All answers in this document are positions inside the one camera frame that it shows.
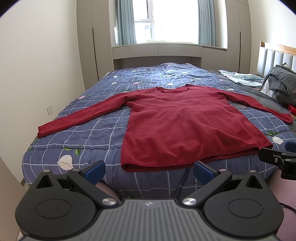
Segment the red long-sleeve sweater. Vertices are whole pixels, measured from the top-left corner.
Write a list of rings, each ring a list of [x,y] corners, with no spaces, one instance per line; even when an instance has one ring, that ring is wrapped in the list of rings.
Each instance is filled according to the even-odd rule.
[[[253,97],[206,86],[155,87],[123,92],[38,128],[44,137],[91,121],[126,105],[130,116],[121,147],[121,168],[158,171],[254,155],[270,140],[235,102],[271,113],[291,124],[291,116],[264,107]]]

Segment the red garment on bed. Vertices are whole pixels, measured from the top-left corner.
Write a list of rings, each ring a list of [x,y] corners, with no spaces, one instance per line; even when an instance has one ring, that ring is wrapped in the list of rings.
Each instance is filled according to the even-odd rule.
[[[296,115],[296,108],[293,107],[292,105],[288,105],[288,110],[291,114]]]

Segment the dark grey blanket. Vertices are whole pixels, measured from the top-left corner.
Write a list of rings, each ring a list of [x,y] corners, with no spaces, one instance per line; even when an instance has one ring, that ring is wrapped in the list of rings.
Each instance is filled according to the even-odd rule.
[[[273,109],[279,113],[289,113],[293,119],[293,123],[288,124],[288,127],[295,133],[295,116],[292,115],[287,108],[283,107],[277,101],[273,100],[269,96],[263,94],[262,92],[260,92],[259,90],[256,90],[253,87],[234,83],[233,81],[229,80],[225,76],[221,75],[218,71],[208,70],[208,72],[210,72],[211,75],[213,75],[214,77],[217,77],[218,79],[220,79],[220,81],[224,85],[226,85],[225,87],[222,88],[223,90],[233,89],[233,92],[237,92],[239,94],[244,94],[244,95],[255,98],[258,102],[260,102],[266,108]]]

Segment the silver plastic bag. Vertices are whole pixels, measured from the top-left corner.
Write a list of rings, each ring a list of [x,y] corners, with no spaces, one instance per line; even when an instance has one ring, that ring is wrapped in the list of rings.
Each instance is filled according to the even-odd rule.
[[[260,92],[267,95],[268,97],[272,98],[273,100],[280,102],[284,101],[285,94],[279,90],[272,90],[269,88],[269,80],[266,80],[260,89]]]

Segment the dark grey quilted jacket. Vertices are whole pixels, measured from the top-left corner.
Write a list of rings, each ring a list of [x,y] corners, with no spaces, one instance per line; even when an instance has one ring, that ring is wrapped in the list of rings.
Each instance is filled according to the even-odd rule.
[[[282,106],[295,108],[295,72],[283,65],[276,65],[267,73],[264,81],[268,82],[274,99]]]

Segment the light blue folded cloth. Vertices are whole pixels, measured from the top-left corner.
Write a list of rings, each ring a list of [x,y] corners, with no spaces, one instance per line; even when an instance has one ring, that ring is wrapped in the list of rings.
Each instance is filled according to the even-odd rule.
[[[264,78],[253,74],[242,74],[237,72],[229,72],[227,70],[218,70],[218,72],[231,80],[232,82],[249,87],[262,87]]]

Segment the padded grey wooden headboard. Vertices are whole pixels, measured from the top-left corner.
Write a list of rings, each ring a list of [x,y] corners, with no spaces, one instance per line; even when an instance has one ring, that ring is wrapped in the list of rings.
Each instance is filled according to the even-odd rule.
[[[295,72],[296,49],[284,45],[260,42],[256,75],[265,77],[271,68],[286,64]]]

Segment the grey wardrobe right of window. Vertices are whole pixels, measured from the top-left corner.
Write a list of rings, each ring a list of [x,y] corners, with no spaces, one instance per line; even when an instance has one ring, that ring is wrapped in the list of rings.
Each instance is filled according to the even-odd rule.
[[[226,0],[227,70],[250,72],[251,19],[248,1]]]

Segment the grey wardrobe of window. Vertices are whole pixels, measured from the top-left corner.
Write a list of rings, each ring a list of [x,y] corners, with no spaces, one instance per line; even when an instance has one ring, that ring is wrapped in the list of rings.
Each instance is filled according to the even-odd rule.
[[[77,1],[77,35],[85,89],[114,70],[109,1]]]
[[[226,0],[227,70],[250,72],[251,19],[248,1]]]

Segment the right teal curtain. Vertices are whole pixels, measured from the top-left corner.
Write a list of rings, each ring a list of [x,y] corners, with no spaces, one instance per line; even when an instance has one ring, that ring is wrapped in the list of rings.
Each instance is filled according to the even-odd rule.
[[[215,13],[213,0],[198,0],[199,44],[215,46]]]

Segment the teal curtain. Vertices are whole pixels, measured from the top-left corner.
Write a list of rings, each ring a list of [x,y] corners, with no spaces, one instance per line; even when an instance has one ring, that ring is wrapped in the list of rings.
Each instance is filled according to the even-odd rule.
[[[135,45],[137,41],[132,0],[115,1],[115,9],[118,26],[118,44],[120,46]]]
[[[213,0],[198,0],[199,44],[215,46],[215,13]]]

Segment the left teal curtain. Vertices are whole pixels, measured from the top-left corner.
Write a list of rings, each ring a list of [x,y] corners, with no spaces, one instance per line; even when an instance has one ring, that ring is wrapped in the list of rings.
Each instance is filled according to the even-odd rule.
[[[137,41],[132,0],[115,1],[115,9],[118,26],[118,44],[120,46],[135,45]]]

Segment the grey wardrobe left of window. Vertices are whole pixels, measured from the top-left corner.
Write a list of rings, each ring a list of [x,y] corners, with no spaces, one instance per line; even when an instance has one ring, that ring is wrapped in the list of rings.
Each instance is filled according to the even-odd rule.
[[[77,1],[77,35],[85,89],[114,70],[109,1]]]

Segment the white wall socket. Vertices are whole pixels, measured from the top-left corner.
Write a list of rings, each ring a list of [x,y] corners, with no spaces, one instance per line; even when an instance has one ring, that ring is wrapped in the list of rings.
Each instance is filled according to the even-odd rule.
[[[47,106],[47,112],[48,112],[48,115],[51,115],[53,113],[53,107],[51,104]]]

